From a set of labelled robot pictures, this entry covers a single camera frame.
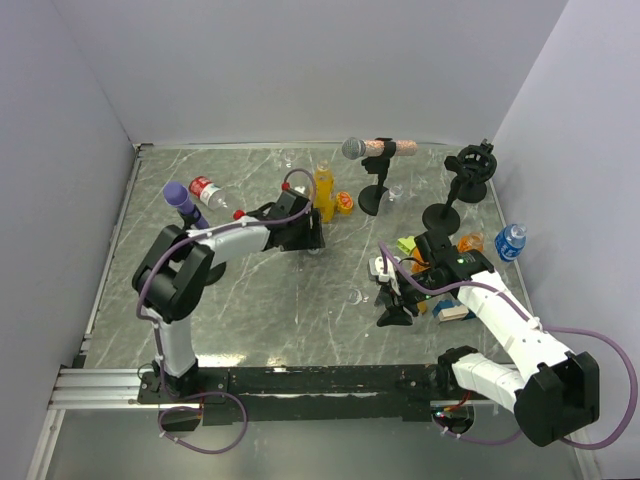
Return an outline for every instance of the microphone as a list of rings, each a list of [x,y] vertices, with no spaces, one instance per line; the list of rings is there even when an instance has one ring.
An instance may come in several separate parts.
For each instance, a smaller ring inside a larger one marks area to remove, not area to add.
[[[413,140],[394,140],[396,144],[395,155],[410,157],[418,151],[418,144]],[[342,144],[342,154],[350,160],[360,157],[379,157],[384,151],[383,140],[360,140],[359,138],[347,138]]]
[[[193,224],[198,229],[209,228],[209,222],[202,216],[200,210],[189,198],[187,188],[178,182],[168,182],[162,189],[162,194],[167,203],[176,208],[181,215],[192,215],[196,221]]]

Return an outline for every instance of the white wall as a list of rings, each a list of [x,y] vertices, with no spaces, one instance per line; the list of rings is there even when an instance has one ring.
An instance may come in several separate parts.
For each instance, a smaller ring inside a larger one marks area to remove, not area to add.
[[[24,478],[78,351],[133,149],[49,0],[0,2],[0,465]]]
[[[134,143],[493,137],[566,0],[53,0]]]
[[[640,2],[571,0],[495,138],[496,187],[507,220],[531,229],[523,273],[536,313],[552,325],[614,339],[640,368],[638,132]],[[588,349],[601,368],[601,440],[628,398],[622,363]],[[638,478],[640,415],[597,453],[604,478]]]

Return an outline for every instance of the marble tabletop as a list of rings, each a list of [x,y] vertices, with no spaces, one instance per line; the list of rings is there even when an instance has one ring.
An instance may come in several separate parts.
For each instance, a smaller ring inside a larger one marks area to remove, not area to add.
[[[430,312],[412,327],[378,328],[382,313],[374,306],[378,289],[367,275],[369,258],[379,255],[378,241],[392,250],[399,237],[424,231],[421,214],[446,199],[452,174],[446,155],[459,147],[421,146],[414,157],[392,160],[387,186],[402,187],[398,215],[367,216],[357,206],[349,216],[336,214],[323,225],[326,248],[308,252],[271,250],[227,263],[224,277],[205,289],[193,313],[193,346],[203,366],[367,365],[432,363],[445,350],[461,345],[488,357],[509,358],[478,319],[438,323]],[[339,145],[286,145],[282,148],[144,147],[117,247],[102,292],[86,368],[136,368],[153,359],[151,327],[135,316],[131,277],[160,230],[180,225],[162,196],[170,180],[185,185],[205,175],[228,192],[229,209],[211,212],[211,224],[231,221],[229,210],[245,211],[275,201],[289,168],[312,169],[328,160],[335,190],[354,199],[375,181],[359,161],[347,160]],[[489,190],[476,205],[456,202],[460,230],[452,241],[472,231],[485,234],[485,255],[496,265],[514,295],[525,302],[514,264],[498,259],[493,238],[502,228],[496,199]]]

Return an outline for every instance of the purple bottle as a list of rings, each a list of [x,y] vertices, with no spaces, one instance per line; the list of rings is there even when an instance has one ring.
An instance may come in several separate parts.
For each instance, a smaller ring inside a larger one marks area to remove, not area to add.
[[[205,220],[202,213],[189,198],[189,191],[187,188],[178,182],[169,182],[162,189],[164,199],[169,205],[176,208],[183,215],[195,214],[197,221],[194,223],[194,227],[197,229],[209,228],[209,222]]]

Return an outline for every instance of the microphone head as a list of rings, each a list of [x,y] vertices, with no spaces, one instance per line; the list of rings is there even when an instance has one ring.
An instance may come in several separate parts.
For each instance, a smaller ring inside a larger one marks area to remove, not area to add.
[[[168,182],[162,189],[162,194],[172,207],[179,207],[189,200],[189,191],[179,182]]]
[[[365,152],[365,144],[358,138],[347,138],[342,144],[342,154],[350,160],[363,157]]]

